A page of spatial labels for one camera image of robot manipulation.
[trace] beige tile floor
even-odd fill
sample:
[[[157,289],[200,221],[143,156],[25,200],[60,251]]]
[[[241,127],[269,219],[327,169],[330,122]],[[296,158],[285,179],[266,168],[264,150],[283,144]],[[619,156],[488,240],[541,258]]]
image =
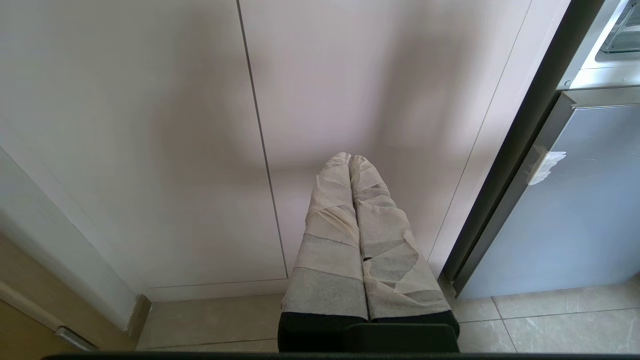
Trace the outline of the beige tile floor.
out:
[[[640,354],[640,275],[619,285],[455,300],[463,352]],[[276,352],[281,295],[156,303],[139,350]]]

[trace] stainless steel refrigerator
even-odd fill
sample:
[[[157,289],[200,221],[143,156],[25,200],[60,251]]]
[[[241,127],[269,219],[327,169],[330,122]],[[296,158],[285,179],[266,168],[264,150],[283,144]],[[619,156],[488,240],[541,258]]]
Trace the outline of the stainless steel refrigerator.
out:
[[[459,297],[640,272],[638,8],[569,5],[445,266]]]

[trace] baseboard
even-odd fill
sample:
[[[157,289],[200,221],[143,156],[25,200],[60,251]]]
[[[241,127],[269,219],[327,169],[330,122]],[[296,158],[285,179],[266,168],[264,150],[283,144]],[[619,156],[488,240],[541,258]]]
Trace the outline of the baseboard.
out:
[[[226,284],[170,286],[166,288],[149,288],[147,296],[149,296],[153,302],[164,302],[220,297],[284,294],[287,291],[288,284],[288,279],[279,279],[230,282]]]
[[[145,327],[150,309],[151,301],[142,294],[138,295],[138,297],[136,297],[136,303],[133,305],[133,311],[129,317],[126,330],[127,335],[135,342],[138,342],[138,339],[140,339],[140,334]]]

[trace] refrigerator door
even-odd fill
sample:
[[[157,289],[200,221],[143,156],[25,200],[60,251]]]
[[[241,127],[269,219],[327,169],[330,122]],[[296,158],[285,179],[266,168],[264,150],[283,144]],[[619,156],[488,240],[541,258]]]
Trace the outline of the refrigerator door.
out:
[[[496,209],[510,210],[506,221],[489,220],[497,235],[484,254],[472,251],[477,266],[463,266],[460,297],[613,284],[640,272],[639,179],[640,87],[563,92]],[[504,200],[514,197],[515,206]]]

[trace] cabinet door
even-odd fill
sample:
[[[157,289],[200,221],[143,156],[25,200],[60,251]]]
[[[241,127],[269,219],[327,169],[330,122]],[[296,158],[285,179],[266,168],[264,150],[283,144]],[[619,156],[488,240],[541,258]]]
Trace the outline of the cabinet door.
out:
[[[285,278],[234,0],[0,12],[2,131],[72,199],[60,208],[79,206],[66,216],[112,266],[150,288]]]
[[[340,151],[378,167],[429,256],[529,3],[240,2],[289,268]]]

